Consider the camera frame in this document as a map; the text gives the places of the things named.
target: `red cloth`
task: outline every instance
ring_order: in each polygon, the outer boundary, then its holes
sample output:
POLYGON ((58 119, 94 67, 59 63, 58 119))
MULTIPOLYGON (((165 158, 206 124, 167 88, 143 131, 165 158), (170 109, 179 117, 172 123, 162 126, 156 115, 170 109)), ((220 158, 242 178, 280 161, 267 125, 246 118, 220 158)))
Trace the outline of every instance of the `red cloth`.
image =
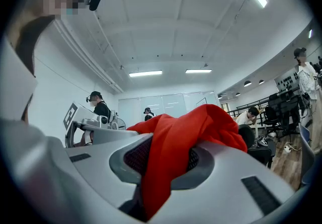
POLYGON ((197 139, 247 151, 244 140, 238 135, 237 123, 224 110, 210 104, 202 105, 179 118, 159 115, 127 130, 154 133, 147 170, 141 180, 148 219, 170 196, 171 181, 186 172, 189 149, 197 139))

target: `white cable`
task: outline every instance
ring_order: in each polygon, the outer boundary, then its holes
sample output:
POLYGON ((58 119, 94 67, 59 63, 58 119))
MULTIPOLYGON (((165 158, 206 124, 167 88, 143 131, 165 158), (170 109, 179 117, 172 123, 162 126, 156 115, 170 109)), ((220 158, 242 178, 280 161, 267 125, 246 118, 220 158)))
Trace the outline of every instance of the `white cable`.
POLYGON ((293 148, 290 144, 288 145, 289 147, 291 147, 293 150, 295 150, 295 151, 299 151, 299 150, 301 150, 302 149, 302 147, 300 148, 300 149, 295 149, 295 148, 293 148))

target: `black rectangular strip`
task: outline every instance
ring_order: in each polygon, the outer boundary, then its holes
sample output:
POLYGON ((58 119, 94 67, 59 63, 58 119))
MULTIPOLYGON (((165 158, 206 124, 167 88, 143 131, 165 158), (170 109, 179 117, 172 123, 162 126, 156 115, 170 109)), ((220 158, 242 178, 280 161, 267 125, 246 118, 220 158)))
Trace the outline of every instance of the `black rectangular strip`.
POLYGON ((89 154, 79 154, 79 155, 71 156, 69 158, 70 158, 71 162, 78 162, 78 161, 85 160, 90 157, 91 156, 89 154))
POLYGON ((241 181, 264 215, 271 213, 281 205, 257 177, 243 178, 241 181))

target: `white shirt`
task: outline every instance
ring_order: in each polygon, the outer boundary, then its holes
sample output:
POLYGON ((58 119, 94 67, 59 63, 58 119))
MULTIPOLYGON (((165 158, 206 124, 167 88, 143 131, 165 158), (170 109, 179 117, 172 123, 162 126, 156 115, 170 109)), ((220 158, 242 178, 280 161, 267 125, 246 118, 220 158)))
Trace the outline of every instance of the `white shirt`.
POLYGON ((239 115, 238 116, 238 118, 236 119, 236 123, 238 124, 238 125, 244 125, 244 124, 246 124, 247 125, 247 123, 250 121, 250 120, 253 120, 254 118, 248 118, 247 117, 247 112, 248 112, 248 110, 247 111, 245 111, 245 112, 243 112, 241 115, 239 115))
POLYGON ((306 66, 298 67, 298 76, 300 78, 300 89, 302 93, 307 93, 311 100, 316 100, 316 90, 319 89, 319 85, 313 78, 315 70, 309 62, 305 63, 306 66))

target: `black vent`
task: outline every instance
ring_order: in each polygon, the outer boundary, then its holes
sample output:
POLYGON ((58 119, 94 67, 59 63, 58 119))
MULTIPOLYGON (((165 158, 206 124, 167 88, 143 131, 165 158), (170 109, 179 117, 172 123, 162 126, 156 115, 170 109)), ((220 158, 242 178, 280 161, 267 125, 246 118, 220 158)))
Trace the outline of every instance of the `black vent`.
POLYGON ((142 176, 144 176, 146 171, 151 143, 152 137, 139 144, 137 147, 129 150, 124 155, 125 164, 140 173, 142 176))
POLYGON ((90 157, 91 156, 89 154, 79 154, 79 155, 71 156, 69 158, 70 158, 71 162, 78 162, 78 161, 85 160, 90 157))
POLYGON ((198 165, 199 156, 192 149, 189 150, 189 162, 187 166, 187 172, 192 170, 194 167, 198 165))
POLYGON ((277 209, 281 204, 257 177, 241 180, 264 215, 277 209))

